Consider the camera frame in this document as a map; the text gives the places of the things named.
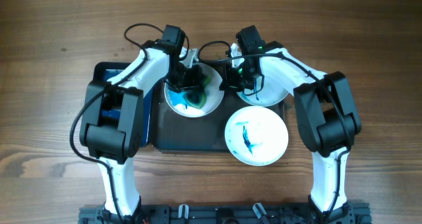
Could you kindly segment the green yellow sponge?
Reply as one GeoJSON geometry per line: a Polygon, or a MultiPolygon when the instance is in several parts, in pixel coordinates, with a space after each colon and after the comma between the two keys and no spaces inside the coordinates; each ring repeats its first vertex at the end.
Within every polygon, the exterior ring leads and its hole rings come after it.
{"type": "Polygon", "coordinates": [[[183,95],[183,99],[186,102],[186,106],[194,107],[195,109],[201,109],[204,104],[206,103],[206,93],[205,87],[211,82],[211,78],[209,76],[204,75],[201,78],[199,88],[194,89],[193,91],[186,92],[183,95]]]}

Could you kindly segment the white plate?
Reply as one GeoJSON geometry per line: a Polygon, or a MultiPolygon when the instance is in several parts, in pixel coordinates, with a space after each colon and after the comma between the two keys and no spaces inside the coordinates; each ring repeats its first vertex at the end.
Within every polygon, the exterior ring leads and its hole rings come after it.
{"type": "Polygon", "coordinates": [[[287,150],[287,126],[272,110],[248,106],[227,121],[224,138],[230,153],[251,166],[266,166],[279,160],[287,150]]]}
{"type": "Polygon", "coordinates": [[[185,107],[186,102],[183,99],[183,95],[186,92],[176,93],[169,90],[167,84],[164,86],[164,96],[167,104],[177,114],[184,117],[203,117],[213,112],[224,98],[224,91],[219,90],[219,86],[222,83],[222,77],[218,71],[213,69],[211,66],[205,65],[204,63],[199,63],[198,65],[201,66],[203,73],[211,78],[211,82],[207,85],[207,87],[205,87],[206,103],[201,109],[195,109],[190,106],[185,107]]]}
{"type": "Polygon", "coordinates": [[[253,82],[253,89],[237,92],[237,95],[246,103],[255,106],[269,107],[281,102],[289,92],[281,84],[269,76],[258,77],[253,82]]]}

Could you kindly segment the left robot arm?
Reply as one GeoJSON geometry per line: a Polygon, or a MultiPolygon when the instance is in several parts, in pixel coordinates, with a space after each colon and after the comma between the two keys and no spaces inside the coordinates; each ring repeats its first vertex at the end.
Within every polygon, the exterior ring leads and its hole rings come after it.
{"type": "Polygon", "coordinates": [[[177,26],[167,25],[157,40],[140,45],[132,63],[101,62],[94,68],[84,106],[73,124],[87,147],[87,161],[100,166],[106,201],[94,212],[108,223],[146,222],[136,189],[133,157],[144,134],[144,98],[161,80],[169,89],[203,92],[205,76],[198,66],[185,66],[189,39],[177,26]]]}

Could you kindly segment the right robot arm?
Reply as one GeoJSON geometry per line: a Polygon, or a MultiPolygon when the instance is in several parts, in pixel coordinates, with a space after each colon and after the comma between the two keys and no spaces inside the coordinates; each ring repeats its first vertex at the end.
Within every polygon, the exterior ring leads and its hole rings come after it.
{"type": "Polygon", "coordinates": [[[266,43],[255,26],[240,30],[227,51],[221,90],[244,92],[259,76],[281,82],[295,100],[299,135],[313,154],[314,183],[311,202],[322,217],[329,217],[347,198],[344,179],[347,156],[361,131],[361,121],[341,72],[327,74],[293,57],[279,42],[266,43]]]}

